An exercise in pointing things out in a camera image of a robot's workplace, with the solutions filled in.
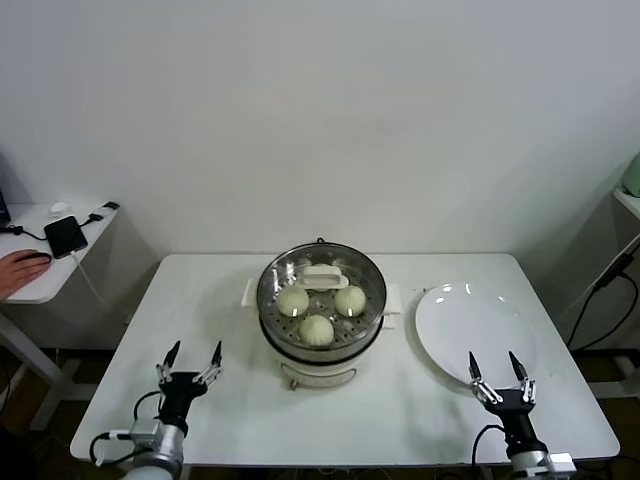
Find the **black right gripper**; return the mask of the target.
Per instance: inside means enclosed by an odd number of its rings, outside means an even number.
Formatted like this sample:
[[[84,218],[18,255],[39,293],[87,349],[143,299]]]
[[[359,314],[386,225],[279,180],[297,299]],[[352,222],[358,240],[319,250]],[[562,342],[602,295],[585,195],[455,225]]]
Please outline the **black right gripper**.
[[[535,381],[512,351],[509,359],[521,391],[500,390],[498,394],[485,382],[474,354],[469,352],[471,390],[484,408],[500,419],[508,450],[537,450],[538,438],[529,418],[533,404],[527,403],[535,401]]]

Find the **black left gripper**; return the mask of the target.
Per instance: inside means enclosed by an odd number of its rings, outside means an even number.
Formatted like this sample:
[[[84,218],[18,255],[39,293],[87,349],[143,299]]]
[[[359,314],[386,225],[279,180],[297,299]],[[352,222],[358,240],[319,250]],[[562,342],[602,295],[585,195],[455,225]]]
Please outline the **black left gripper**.
[[[164,395],[158,419],[164,425],[186,425],[191,403],[203,396],[206,387],[213,385],[223,372],[222,342],[219,341],[209,366],[202,372],[176,372],[172,375],[180,345],[181,341],[177,340],[163,361],[156,365],[159,388]]]

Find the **person's bare hand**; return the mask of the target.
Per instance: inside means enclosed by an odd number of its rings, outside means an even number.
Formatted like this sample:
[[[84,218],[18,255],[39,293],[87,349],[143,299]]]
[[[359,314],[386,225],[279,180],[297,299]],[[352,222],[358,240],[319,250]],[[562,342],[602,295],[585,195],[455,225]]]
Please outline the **person's bare hand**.
[[[27,249],[12,252],[0,260],[0,296],[7,300],[24,286],[30,284],[51,265],[49,254]]]

